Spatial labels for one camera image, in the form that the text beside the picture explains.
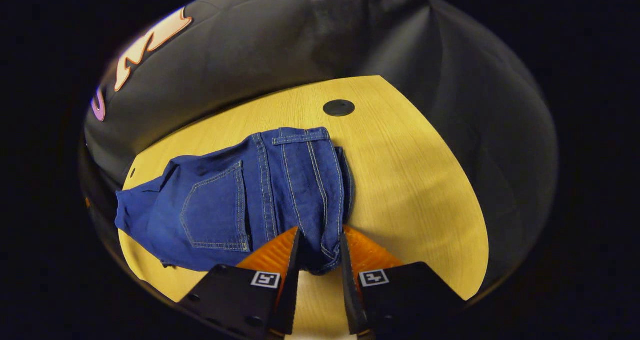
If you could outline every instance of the yellow stitching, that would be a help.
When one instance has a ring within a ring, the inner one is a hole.
[[[340,184],[340,199],[343,199],[343,175],[340,172],[340,166],[338,165],[338,156],[336,156],[336,147],[334,147],[334,143],[331,142],[331,139],[329,139],[329,143],[331,144],[331,148],[333,149],[333,151],[331,152],[333,154],[333,158],[335,160],[335,169],[336,171],[338,171],[338,180],[340,180],[339,184]],[[338,212],[338,221],[337,221],[337,225],[338,225],[338,238],[340,238],[340,227],[342,226],[342,217],[343,217],[343,202],[339,202],[340,203],[340,211]]]
[[[267,211],[265,208],[265,201],[269,203],[269,215],[270,215],[270,220],[271,220],[271,230],[273,230],[273,235],[274,236],[278,236],[278,232],[276,231],[276,224],[275,224],[275,211],[272,208],[273,207],[273,203],[274,203],[274,195],[272,194],[272,186],[271,186],[271,176],[270,176],[270,170],[269,170],[269,164],[267,164],[267,149],[265,147],[265,143],[263,142],[263,138],[260,136],[260,134],[256,134],[257,142],[258,142],[258,158],[259,158],[259,165],[260,165],[260,185],[262,186],[262,194],[263,194],[263,199],[262,199],[262,210],[264,213],[264,217],[265,220],[267,218]],[[264,166],[266,171],[263,172],[263,163],[262,163],[262,158],[264,158]],[[267,179],[267,190],[269,192],[269,199],[265,200],[264,199],[264,194],[265,194],[265,184],[263,183],[263,174],[266,176]],[[271,240],[272,238],[269,236],[269,232],[268,232],[268,228],[265,224],[264,227],[264,231],[267,235],[267,240]]]
[[[235,208],[235,229],[240,240],[242,240],[242,231],[240,231],[240,209],[238,209],[240,207],[240,178],[238,177],[238,172],[235,173],[235,189],[235,196],[237,197],[237,206]]]
[[[274,138],[273,140],[273,144],[275,146],[277,145],[281,145],[281,144],[288,144],[288,143],[293,143],[293,142],[311,142],[314,140],[326,140],[327,137],[325,135],[321,135],[321,136],[314,136],[314,135],[309,135],[307,137],[302,137],[302,136],[297,136],[297,137],[292,137],[290,139],[284,139],[284,138]]]
[[[320,246],[322,247],[322,252],[324,252],[324,255],[329,256],[329,258],[333,258],[334,255],[331,254],[329,249],[325,248],[325,246],[322,244],[322,241],[320,241]]]
[[[222,250],[240,250],[246,251],[247,246],[243,243],[199,243],[196,242],[191,245],[194,248],[206,248],[206,249],[222,249]]]
[[[238,169],[238,171],[235,172],[235,179],[237,181],[237,191],[238,191],[238,207],[241,207],[240,210],[238,210],[237,212],[237,226],[238,226],[238,236],[240,237],[240,241],[242,242],[242,244],[244,245],[242,248],[244,250],[246,250],[247,248],[249,248],[249,236],[247,235],[247,231],[243,230],[243,220],[245,219],[245,205],[247,202],[246,197],[244,197],[243,195],[244,193],[244,183],[243,183],[243,174],[240,171],[240,169]]]
[[[194,185],[191,188],[191,191],[189,192],[189,195],[187,196],[187,199],[185,199],[183,205],[182,205],[182,211],[180,212],[180,223],[182,224],[182,227],[187,235],[187,237],[189,238],[189,242],[191,243],[192,246],[194,247],[204,247],[202,245],[196,245],[196,244],[220,244],[220,245],[224,245],[224,244],[230,244],[230,245],[243,245],[243,243],[208,243],[208,242],[196,242],[194,240],[194,238],[191,235],[191,231],[189,230],[189,227],[187,226],[186,222],[185,222],[185,211],[187,208],[187,205],[189,204],[189,201],[191,201],[192,195],[194,194],[195,190],[203,185],[212,183],[216,180],[220,180],[221,178],[223,178],[224,176],[226,176],[227,174],[230,174],[231,172],[235,171],[237,168],[239,168],[242,165],[242,160],[240,160],[238,163],[236,163],[235,165],[233,165],[233,167],[227,169],[226,171],[217,174],[216,176],[214,176],[213,178],[210,178],[208,180],[204,180],[201,181],[199,183],[196,183],[196,185]]]
[[[296,195],[293,194],[293,185],[291,184],[291,175],[289,174],[289,165],[287,163],[287,154],[284,151],[285,147],[282,147],[282,157],[284,158],[284,169],[286,170],[286,178],[288,180],[288,188],[291,190],[291,197],[293,199],[293,208],[295,209],[295,213],[297,213],[297,222],[300,224],[300,229],[302,233],[306,235],[305,228],[302,226],[302,219],[300,219],[300,211],[298,210],[298,206],[296,204]]]
[[[274,138],[272,143],[274,145],[278,145],[281,142],[287,142],[287,141],[292,141],[297,139],[299,139],[301,142],[307,142],[311,140],[327,140],[327,138],[329,138],[329,135],[324,131],[308,134],[306,133],[306,130],[305,130],[305,134],[297,134],[297,135],[290,135],[288,137]]]
[[[260,167],[260,186],[262,187],[262,214],[264,215],[264,219],[266,221],[267,219],[267,209],[265,207],[265,182],[263,181],[263,157],[262,157],[262,153],[260,152],[260,144],[258,143],[258,134],[254,134],[253,136],[253,141],[256,142],[256,147],[258,148],[258,167]],[[267,230],[267,227],[264,227],[264,234],[267,236],[267,241],[271,240],[269,237],[269,231]]]
[[[333,268],[336,265],[337,262],[338,262],[338,258],[334,258],[331,261],[331,263],[329,263],[327,265],[324,265],[324,267],[320,268],[320,271],[322,272],[322,271],[325,271],[325,270],[327,270],[329,268]]]
[[[318,159],[316,158],[316,152],[314,151],[313,146],[311,146],[311,143],[306,143],[306,148],[309,151],[309,155],[311,157],[311,165],[313,165],[313,173],[315,174],[315,181],[318,184],[318,188],[320,189],[320,196],[322,196],[322,205],[324,206],[324,228],[326,229],[327,222],[329,221],[329,211],[327,208],[327,190],[325,189],[325,184],[322,181],[322,176],[320,176],[320,169],[318,168]],[[329,252],[329,249],[327,249],[325,245],[322,244],[322,240],[320,240],[320,246],[323,250]]]

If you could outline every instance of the wooden table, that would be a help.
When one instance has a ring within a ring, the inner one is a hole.
[[[353,102],[355,111],[327,115],[323,106],[334,99]],[[284,90],[190,124],[140,153],[124,189],[162,175],[176,156],[208,154],[282,126],[324,126],[334,145],[344,148],[356,184],[350,226],[405,263],[425,261],[464,299],[478,291],[489,241],[473,188],[434,127],[380,76]],[[126,233],[120,231],[119,239],[131,270],[174,301],[206,274],[165,269]],[[340,268],[325,276],[301,272],[288,338],[356,338],[348,331]]]

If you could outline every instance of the round hole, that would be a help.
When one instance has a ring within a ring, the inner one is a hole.
[[[218,322],[217,320],[215,320],[214,318],[206,318],[206,321],[210,322],[211,324],[214,324],[216,326],[221,327],[222,323]]]
[[[226,330],[231,331],[231,333],[236,333],[238,335],[247,336],[245,333],[243,333],[242,330],[236,329],[234,327],[227,328]]]
[[[355,108],[355,104],[348,100],[336,99],[327,102],[327,104],[325,104],[322,109],[325,113],[333,117],[343,117],[345,115],[353,113]]]
[[[227,272],[227,270],[229,270],[229,268],[224,264],[218,264],[213,267],[213,272],[215,274],[224,274]]]
[[[245,317],[244,321],[252,327],[261,327],[265,324],[259,317]]]

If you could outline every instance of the jeans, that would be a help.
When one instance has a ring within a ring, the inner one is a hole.
[[[339,264],[354,179],[326,128],[279,128],[178,156],[162,176],[116,196],[118,228],[165,265],[236,265],[298,226],[301,267],[319,275]]]

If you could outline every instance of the black backdrop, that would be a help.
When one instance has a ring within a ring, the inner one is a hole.
[[[3,1],[5,65],[17,78],[4,99],[9,338],[212,336],[119,269],[92,228],[77,176],[82,117],[107,61],[189,1]],[[496,33],[537,78],[556,121],[560,179],[553,216],[526,262],[425,337],[629,337],[639,291],[630,281],[637,261],[627,257],[638,250],[626,238],[638,216],[626,208],[638,175],[625,165],[637,162],[640,0],[445,1]]]

